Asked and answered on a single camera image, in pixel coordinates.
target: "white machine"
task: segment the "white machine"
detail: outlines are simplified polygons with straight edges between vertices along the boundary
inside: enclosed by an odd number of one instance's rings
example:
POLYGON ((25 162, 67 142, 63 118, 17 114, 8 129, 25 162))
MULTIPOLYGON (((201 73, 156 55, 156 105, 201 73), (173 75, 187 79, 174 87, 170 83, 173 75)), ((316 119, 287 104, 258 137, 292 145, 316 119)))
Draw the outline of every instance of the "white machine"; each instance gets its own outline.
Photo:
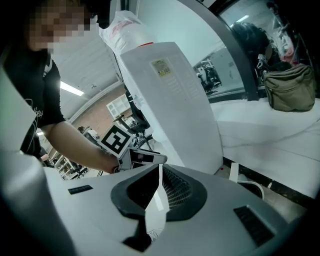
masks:
POLYGON ((192 66, 175 42, 144 45, 118 56, 134 103, 179 166, 214 174, 223 164, 217 122, 192 66))

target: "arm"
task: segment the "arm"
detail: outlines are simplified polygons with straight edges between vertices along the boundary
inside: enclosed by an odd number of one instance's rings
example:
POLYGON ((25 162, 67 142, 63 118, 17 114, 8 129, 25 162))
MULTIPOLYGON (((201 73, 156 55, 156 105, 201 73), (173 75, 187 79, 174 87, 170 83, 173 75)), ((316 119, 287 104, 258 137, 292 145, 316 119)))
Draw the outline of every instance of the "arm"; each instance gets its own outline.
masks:
POLYGON ((77 164, 110 174, 118 166, 115 156, 91 143, 66 121, 43 126, 41 130, 59 153, 77 164))

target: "ceiling light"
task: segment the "ceiling light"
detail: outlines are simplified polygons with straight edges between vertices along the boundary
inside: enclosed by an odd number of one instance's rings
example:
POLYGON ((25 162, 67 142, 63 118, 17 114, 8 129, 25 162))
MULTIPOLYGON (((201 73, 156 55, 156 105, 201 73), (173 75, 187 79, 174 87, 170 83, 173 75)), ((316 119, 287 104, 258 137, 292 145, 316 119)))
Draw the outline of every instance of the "ceiling light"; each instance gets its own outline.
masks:
POLYGON ((74 87, 70 86, 69 84, 66 84, 65 82, 62 82, 62 81, 60 82, 60 88, 63 90, 66 90, 70 93, 73 93, 75 95, 81 96, 82 94, 84 94, 83 91, 80 91, 80 90, 78 90, 78 89, 76 89, 76 88, 74 88, 74 87))
POLYGON ((249 18, 249 15, 243 16, 241 19, 238 19, 236 22, 242 22, 247 18, 249 18))

